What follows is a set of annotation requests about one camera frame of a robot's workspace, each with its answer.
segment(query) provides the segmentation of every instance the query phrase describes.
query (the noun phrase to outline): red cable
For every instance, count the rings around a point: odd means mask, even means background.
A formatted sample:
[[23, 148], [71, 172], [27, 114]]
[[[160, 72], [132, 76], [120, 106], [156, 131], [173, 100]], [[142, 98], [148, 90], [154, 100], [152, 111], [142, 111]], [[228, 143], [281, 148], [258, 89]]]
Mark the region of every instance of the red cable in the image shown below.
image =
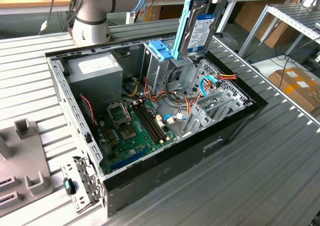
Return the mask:
[[92, 120], [92, 126], [93, 126], [93, 133], [95, 133], [95, 117], [94, 117], [94, 111], [92, 110], [92, 107], [91, 107], [91, 104], [90, 104], [89, 100], [88, 100], [86, 97], [82, 96], [82, 95], [80, 95], [80, 97], [81, 97], [82, 99], [84, 99], [84, 101], [86, 101], [86, 103], [87, 103], [88, 106], [89, 106], [89, 109], [90, 109], [90, 112], [91, 112], [91, 120]]

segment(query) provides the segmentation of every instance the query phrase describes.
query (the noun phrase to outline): blue latch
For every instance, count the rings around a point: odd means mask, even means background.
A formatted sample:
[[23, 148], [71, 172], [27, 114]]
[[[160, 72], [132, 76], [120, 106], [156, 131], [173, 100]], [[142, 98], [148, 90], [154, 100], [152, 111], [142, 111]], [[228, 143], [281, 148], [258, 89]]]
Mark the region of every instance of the blue latch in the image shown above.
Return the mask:
[[172, 56], [171, 50], [162, 41], [156, 40], [149, 42], [149, 47], [154, 51], [158, 57], [162, 60], [170, 60], [174, 57]]

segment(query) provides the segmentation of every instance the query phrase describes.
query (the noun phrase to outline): blue drive bracket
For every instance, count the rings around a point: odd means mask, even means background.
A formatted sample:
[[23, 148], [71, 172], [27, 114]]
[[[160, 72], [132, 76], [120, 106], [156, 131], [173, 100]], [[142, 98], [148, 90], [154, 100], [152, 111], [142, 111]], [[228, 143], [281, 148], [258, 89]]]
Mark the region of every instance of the blue drive bracket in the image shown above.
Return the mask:
[[162, 60], [170, 60], [174, 58], [171, 50], [168, 48], [168, 45], [165, 45], [161, 40], [149, 42], [149, 47]]
[[188, 20], [191, 15], [191, 9], [194, 1], [203, 1], [203, 0], [185, 0], [183, 11], [181, 15], [180, 24], [178, 31], [176, 33], [175, 41], [172, 50], [168, 48], [162, 41], [156, 40], [149, 43], [149, 47], [157, 54], [162, 60], [176, 59], [179, 60], [181, 57], [180, 48], [182, 40], [184, 39], [186, 27]]
[[180, 48], [181, 48], [182, 41], [184, 39], [187, 23], [191, 15], [191, 9], [194, 1], [203, 1], [203, 0], [185, 0], [184, 1], [180, 24], [179, 24], [174, 45], [172, 48], [172, 55], [176, 60], [178, 60], [180, 57]]

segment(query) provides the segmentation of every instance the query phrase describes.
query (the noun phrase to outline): metal rail table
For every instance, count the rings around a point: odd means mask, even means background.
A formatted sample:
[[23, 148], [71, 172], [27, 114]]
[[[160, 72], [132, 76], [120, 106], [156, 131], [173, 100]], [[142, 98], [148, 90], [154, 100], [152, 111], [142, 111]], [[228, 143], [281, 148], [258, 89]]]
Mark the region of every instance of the metal rail table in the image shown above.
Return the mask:
[[273, 28], [279, 21], [283, 21], [301, 33], [286, 52], [287, 55], [291, 53], [291, 51], [295, 48], [295, 46], [299, 43], [303, 36], [307, 36], [311, 40], [315, 40], [315, 42], [320, 44], [320, 30], [315, 27], [315, 23], [320, 21], [319, 9], [311, 11], [310, 9], [305, 8], [300, 3], [271, 4], [265, 6], [262, 14], [258, 18], [252, 31], [245, 40], [238, 54], [240, 57], [243, 57], [245, 55], [249, 45], [254, 39], [257, 31], [261, 27], [268, 13], [275, 16], [275, 18], [261, 38], [261, 42], [264, 41], [264, 39], [269, 35], [269, 33], [273, 30]]
[[[169, 22], [115, 26], [111, 32], [117, 41], [118, 31], [134, 39], [157, 34]], [[175, 21], [167, 32], [177, 27]], [[37, 122], [54, 185], [52, 194], [0, 218], [0, 225], [308, 225], [320, 209], [319, 123], [218, 39], [212, 43], [212, 52], [268, 106], [235, 141], [107, 218], [99, 203], [76, 214], [63, 187], [60, 165], [77, 146], [44, 53], [74, 47], [70, 36], [0, 40], [0, 128], [21, 118]]]

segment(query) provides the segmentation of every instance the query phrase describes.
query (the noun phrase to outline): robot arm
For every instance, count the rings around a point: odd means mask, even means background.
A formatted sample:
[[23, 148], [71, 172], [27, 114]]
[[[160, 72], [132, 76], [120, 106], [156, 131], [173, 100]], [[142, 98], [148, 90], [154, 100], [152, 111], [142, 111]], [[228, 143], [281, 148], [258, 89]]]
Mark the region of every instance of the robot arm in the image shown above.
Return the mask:
[[78, 46], [106, 43], [110, 40], [107, 13], [135, 12], [145, 0], [76, 0], [72, 36]]

